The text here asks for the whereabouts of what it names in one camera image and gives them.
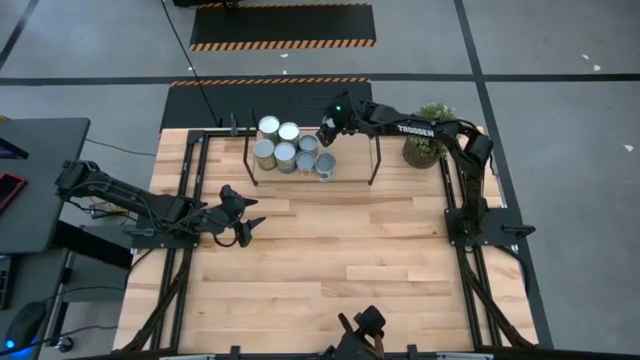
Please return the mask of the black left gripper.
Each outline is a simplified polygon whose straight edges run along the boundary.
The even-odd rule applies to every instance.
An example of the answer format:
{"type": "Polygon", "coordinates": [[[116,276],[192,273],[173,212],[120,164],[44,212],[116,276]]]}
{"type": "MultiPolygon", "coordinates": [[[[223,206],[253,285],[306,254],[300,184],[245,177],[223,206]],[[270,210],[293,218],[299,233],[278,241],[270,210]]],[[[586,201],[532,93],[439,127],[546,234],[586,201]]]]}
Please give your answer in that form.
{"type": "Polygon", "coordinates": [[[249,219],[243,223],[241,221],[244,212],[247,207],[256,205],[258,200],[246,198],[240,195],[238,192],[232,189],[230,185],[223,185],[219,198],[221,203],[212,208],[214,213],[214,224],[222,227],[222,230],[217,233],[213,233],[213,241],[216,245],[225,248],[238,244],[240,247],[247,247],[251,240],[251,231],[266,220],[265,217],[259,217],[255,219],[249,219]],[[223,243],[218,239],[218,235],[221,234],[226,228],[232,228],[234,230],[234,240],[231,243],[223,243]]]}

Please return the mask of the white vegetables can with carrot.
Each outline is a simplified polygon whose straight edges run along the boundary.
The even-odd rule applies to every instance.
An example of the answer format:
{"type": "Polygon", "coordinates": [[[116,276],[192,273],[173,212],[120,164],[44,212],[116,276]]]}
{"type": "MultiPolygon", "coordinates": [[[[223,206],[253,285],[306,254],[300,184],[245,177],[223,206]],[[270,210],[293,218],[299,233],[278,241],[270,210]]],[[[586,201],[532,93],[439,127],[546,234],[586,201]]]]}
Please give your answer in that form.
{"type": "Polygon", "coordinates": [[[315,160],[315,170],[321,182],[329,182],[335,177],[336,159],[331,153],[320,153],[315,160]]]}

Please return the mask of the tall peaches can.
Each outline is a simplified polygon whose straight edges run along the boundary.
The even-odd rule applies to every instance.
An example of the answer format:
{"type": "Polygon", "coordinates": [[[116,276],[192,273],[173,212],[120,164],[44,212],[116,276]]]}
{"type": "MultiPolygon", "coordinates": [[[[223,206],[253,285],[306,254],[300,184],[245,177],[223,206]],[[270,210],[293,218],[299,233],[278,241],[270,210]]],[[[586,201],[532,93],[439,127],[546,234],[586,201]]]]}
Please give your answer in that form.
{"type": "Polygon", "coordinates": [[[290,142],[297,146],[300,139],[299,126],[294,122],[281,123],[278,129],[278,136],[281,142],[290,142]]]}

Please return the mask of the small green peas can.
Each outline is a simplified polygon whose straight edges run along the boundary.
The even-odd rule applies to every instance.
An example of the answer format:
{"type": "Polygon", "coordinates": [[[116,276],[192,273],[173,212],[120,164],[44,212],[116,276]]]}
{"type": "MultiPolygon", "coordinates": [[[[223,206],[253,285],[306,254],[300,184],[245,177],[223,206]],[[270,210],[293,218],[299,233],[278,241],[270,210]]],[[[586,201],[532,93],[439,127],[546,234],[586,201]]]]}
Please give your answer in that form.
{"type": "Polygon", "coordinates": [[[305,176],[313,175],[315,173],[315,162],[316,155],[313,152],[300,151],[296,155],[297,172],[305,176]]]}

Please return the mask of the tall green oranges can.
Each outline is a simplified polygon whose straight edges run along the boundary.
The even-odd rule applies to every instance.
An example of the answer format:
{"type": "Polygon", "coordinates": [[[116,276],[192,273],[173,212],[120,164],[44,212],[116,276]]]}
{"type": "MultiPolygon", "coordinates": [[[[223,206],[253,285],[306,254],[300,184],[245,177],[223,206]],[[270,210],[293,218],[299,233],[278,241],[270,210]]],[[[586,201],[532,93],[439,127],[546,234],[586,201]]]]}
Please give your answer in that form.
{"type": "Polygon", "coordinates": [[[253,153],[257,166],[264,171],[271,171],[277,167],[274,155],[275,144],[272,140],[262,139],[255,143],[253,153]]]}

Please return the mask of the tall tin can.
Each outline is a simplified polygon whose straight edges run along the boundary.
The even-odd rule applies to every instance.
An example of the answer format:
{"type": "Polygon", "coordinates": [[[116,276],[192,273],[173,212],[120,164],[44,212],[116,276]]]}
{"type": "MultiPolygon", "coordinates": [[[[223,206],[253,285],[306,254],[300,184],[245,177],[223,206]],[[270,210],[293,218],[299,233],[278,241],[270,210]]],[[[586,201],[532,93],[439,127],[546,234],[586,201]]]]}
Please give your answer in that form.
{"type": "Polygon", "coordinates": [[[258,122],[258,130],[264,139],[269,139],[274,143],[279,141],[280,121],[277,117],[267,115],[261,118],[258,122]]]}

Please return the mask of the potted plant in ribbed pot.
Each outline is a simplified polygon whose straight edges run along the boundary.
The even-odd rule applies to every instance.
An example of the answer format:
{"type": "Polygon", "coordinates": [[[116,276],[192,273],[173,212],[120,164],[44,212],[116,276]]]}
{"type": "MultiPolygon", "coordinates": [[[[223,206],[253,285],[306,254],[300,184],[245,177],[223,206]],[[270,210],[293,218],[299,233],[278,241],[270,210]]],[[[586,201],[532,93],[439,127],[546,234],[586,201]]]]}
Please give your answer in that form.
{"type": "MultiPolygon", "coordinates": [[[[454,109],[443,103],[430,103],[422,106],[416,115],[436,121],[454,120],[454,109]]],[[[436,140],[420,136],[407,136],[402,155],[405,162],[413,168],[428,169],[434,166],[447,152],[447,148],[436,140]]]]}

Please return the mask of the black hazard-striped floor mat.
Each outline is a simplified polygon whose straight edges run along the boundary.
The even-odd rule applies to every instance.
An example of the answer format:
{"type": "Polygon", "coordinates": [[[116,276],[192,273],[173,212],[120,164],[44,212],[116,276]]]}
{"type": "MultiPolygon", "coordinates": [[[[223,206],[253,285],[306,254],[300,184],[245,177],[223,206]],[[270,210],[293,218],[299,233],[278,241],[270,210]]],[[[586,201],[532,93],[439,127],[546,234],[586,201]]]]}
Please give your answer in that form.
{"type": "Polygon", "coordinates": [[[369,3],[206,4],[196,11],[192,52],[373,47],[369,3]]]}
{"type": "Polygon", "coordinates": [[[202,83],[171,84],[162,129],[228,127],[236,117],[250,125],[251,116],[273,115],[302,127],[321,123],[324,109],[342,91],[370,100],[370,80],[364,77],[235,78],[202,83]]]}

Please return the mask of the black power adapter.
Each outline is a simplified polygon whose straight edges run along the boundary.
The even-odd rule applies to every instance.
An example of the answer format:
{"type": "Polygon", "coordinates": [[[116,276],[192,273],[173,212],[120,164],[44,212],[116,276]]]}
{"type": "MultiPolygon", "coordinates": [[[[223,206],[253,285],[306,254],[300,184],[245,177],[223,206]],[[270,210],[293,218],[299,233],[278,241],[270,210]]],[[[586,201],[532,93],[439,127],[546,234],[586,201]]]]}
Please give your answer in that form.
{"type": "Polygon", "coordinates": [[[127,215],[128,211],[108,202],[92,203],[89,205],[89,214],[93,219],[109,216],[127,215]]]}

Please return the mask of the black desk foot bar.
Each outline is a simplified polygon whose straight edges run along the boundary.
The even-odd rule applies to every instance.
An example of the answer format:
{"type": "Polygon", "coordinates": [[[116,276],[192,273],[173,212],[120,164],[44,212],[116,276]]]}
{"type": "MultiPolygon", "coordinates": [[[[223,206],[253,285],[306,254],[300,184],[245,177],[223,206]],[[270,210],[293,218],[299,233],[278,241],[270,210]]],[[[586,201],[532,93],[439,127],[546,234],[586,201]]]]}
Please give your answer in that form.
{"type": "Polygon", "coordinates": [[[53,244],[121,269],[131,268],[133,255],[128,248],[87,232],[84,227],[59,221],[53,244]]]}

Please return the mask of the grey desk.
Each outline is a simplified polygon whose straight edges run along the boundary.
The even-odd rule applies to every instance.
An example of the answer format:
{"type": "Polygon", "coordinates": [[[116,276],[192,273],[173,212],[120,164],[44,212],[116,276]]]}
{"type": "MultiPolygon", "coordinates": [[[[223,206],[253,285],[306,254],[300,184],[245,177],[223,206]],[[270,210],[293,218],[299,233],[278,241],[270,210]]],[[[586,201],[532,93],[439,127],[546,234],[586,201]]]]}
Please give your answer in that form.
{"type": "Polygon", "coordinates": [[[0,121],[0,138],[29,153],[25,160],[0,159],[0,174],[27,180],[0,213],[0,254],[39,253],[50,247],[63,206],[55,181],[65,161],[79,158],[89,127],[87,118],[0,121]]]}

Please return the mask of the red-edged black device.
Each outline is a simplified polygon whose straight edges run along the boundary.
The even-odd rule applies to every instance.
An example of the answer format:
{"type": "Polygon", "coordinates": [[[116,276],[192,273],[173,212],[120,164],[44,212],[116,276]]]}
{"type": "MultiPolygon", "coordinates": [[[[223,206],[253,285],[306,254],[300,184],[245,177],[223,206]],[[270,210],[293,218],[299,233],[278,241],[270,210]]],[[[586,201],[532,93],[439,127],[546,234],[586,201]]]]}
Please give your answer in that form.
{"type": "Polygon", "coordinates": [[[8,172],[0,174],[0,214],[9,208],[27,184],[26,178],[8,172]]]}

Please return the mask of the dark flat device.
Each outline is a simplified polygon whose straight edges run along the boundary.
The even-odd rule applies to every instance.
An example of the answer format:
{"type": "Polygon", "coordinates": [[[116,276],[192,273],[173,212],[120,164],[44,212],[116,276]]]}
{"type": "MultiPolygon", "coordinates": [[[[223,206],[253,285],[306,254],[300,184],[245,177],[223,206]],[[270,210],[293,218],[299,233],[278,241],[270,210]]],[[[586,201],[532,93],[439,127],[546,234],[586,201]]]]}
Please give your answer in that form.
{"type": "Polygon", "coordinates": [[[26,160],[28,157],[27,151],[0,137],[0,159],[26,160]]]}

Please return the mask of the black computer mouse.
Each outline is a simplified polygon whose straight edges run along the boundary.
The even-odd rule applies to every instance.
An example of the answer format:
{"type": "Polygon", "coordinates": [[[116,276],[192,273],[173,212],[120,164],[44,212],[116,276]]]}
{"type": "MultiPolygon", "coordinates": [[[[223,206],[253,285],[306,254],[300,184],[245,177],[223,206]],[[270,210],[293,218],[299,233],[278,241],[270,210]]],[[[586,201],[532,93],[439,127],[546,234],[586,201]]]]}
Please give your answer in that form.
{"type": "Polygon", "coordinates": [[[44,300],[24,305],[5,332],[2,342],[4,350],[18,350],[34,345],[46,313],[47,304],[44,300]]]}

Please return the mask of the black aluminium table frame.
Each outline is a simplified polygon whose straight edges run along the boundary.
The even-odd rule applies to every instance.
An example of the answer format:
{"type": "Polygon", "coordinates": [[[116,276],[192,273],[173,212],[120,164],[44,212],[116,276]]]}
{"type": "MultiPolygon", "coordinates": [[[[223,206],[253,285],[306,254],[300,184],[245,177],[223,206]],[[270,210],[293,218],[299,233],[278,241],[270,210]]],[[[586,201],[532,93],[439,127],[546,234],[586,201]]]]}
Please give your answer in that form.
{"type": "Polygon", "coordinates": [[[422,352],[533,349],[540,343],[529,298],[534,276],[510,246],[454,246],[444,212],[461,209],[452,160],[426,169],[404,161],[399,136],[382,136],[381,164],[365,182],[256,186],[244,140],[228,129],[169,129],[160,136],[150,189],[209,206],[230,185],[265,217],[247,247],[213,236],[170,259],[159,248],[130,274],[115,347],[140,338],[172,355],[316,359],[337,346],[370,305],[386,319],[385,357],[422,352]]]}

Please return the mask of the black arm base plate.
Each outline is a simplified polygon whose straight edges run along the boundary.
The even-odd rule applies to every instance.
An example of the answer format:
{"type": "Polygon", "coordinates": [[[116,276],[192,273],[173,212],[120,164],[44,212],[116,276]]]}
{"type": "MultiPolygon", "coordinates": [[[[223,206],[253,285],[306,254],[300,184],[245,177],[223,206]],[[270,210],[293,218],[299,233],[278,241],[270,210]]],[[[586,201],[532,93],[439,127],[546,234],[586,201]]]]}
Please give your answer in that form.
{"type": "Polygon", "coordinates": [[[187,249],[198,246],[200,236],[180,228],[154,230],[153,228],[129,228],[123,232],[132,238],[132,248],[187,249]]]}
{"type": "Polygon", "coordinates": [[[507,208],[489,208],[480,214],[454,208],[447,209],[444,216],[454,246],[510,246],[536,231],[507,208]]]}

